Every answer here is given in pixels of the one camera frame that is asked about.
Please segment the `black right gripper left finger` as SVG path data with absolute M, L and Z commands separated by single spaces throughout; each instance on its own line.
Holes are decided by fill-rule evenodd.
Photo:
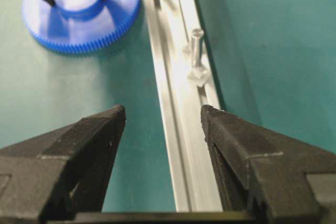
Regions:
M 1 223 L 68 221 L 100 212 L 125 122 L 125 108 L 117 105 L 3 147 Z

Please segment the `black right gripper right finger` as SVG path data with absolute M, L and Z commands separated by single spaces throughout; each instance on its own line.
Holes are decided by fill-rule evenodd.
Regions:
M 201 123 L 224 210 L 268 223 L 335 223 L 335 154 L 210 105 Z

